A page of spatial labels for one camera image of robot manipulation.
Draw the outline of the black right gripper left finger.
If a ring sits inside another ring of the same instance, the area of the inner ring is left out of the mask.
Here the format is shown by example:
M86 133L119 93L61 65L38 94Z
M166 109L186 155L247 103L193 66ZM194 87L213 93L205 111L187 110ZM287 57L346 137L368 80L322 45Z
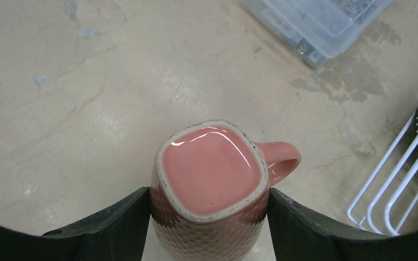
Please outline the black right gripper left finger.
M0 260L141 260L150 219L150 189L43 235L0 226Z

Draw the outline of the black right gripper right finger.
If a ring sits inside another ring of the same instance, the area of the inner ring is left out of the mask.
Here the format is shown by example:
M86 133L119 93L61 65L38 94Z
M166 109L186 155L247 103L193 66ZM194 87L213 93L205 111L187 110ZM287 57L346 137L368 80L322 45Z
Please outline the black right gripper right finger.
M274 254L284 261L418 260L418 230L390 237L355 228L269 190L267 209Z

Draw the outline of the pink flowered mug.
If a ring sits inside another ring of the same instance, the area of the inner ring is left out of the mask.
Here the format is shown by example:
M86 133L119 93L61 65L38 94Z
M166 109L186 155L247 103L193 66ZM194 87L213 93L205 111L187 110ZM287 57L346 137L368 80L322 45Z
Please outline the pink flowered mug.
M242 260L260 235L269 189L301 162L295 146L252 141L208 120L159 147L150 185L152 225L173 260Z

